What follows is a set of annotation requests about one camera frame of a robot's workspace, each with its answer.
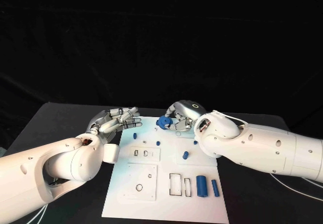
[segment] white robotic arm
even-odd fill
[[[116,163],[116,132],[142,126],[139,108],[103,111],[87,133],[0,158],[0,224],[28,215],[91,180],[101,163]],[[48,184],[44,169],[58,179]]]
[[[201,105],[182,100],[173,110],[189,119],[191,111]],[[292,175],[323,182],[323,142],[269,126],[237,125],[218,111],[194,118],[195,140],[211,157],[225,156],[237,164],[266,173]]]

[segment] blue object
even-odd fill
[[[156,125],[163,129],[168,130],[168,128],[165,127],[165,125],[170,125],[173,123],[173,120],[170,117],[165,117],[162,116],[159,118],[159,120],[156,121]]]
[[[198,196],[208,197],[207,177],[196,176]]]
[[[214,186],[214,195],[217,197],[219,197],[221,194],[219,194],[219,189],[218,189],[218,185],[217,185],[217,180],[212,180],[212,186]]]
[[[188,152],[188,151],[185,151],[185,153],[183,153],[183,159],[186,160],[186,159],[188,159],[188,157],[189,157],[189,152]]]

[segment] black background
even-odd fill
[[[322,138],[323,4],[0,1],[0,146],[41,105],[264,113]]]

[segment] table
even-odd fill
[[[46,103],[15,140],[6,155],[78,136],[85,132],[88,122],[94,115],[101,110],[111,108],[119,107]],[[142,116],[159,117],[165,112],[166,108],[140,108]],[[244,119],[248,123],[269,125],[289,130],[284,120],[279,116],[238,113],[227,114]],[[120,137],[121,133],[117,134],[111,143],[119,144]],[[42,223],[170,223],[169,221],[101,217],[113,166],[113,164],[103,163],[95,178],[49,204]],[[231,224],[302,224],[323,222],[323,216],[320,214],[323,211],[323,202],[289,190],[274,180],[270,174],[237,165],[225,157],[218,159],[218,169]],[[313,186],[299,177],[279,175],[277,177],[286,184],[293,185],[305,193],[316,193],[316,196],[323,198],[323,189]],[[13,223],[26,224],[35,214],[36,212],[31,213]]]

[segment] black rectangular outline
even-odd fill
[[[172,174],[170,174],[172,175]],[[175,174],[181,176],[181,185],[182,185],[182,175],[181,174]],[[172,194],[170,194],[172,195]],[[182,196],[182,187],[181,187],[181,195],[172,195],[172,196]]]
[[[185,196],[186,197],[192,197],[192,185],[191,185],[191,196],[186,195],[186,188],[185,188]]]

